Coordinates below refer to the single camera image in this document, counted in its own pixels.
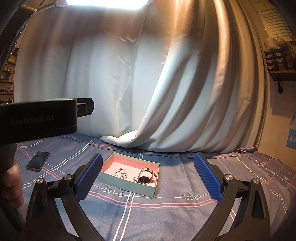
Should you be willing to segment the person's left hand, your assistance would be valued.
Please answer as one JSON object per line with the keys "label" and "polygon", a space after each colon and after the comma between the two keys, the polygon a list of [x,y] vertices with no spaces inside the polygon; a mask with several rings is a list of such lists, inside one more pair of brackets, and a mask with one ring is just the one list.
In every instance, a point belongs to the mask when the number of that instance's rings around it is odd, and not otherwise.
{"label": "person's left hand", "polygon": [[1,195],[10,207],[19,208],[23,206],[23,180],[18,163],[14,160],[13,166],[3,175],[3,188]]}

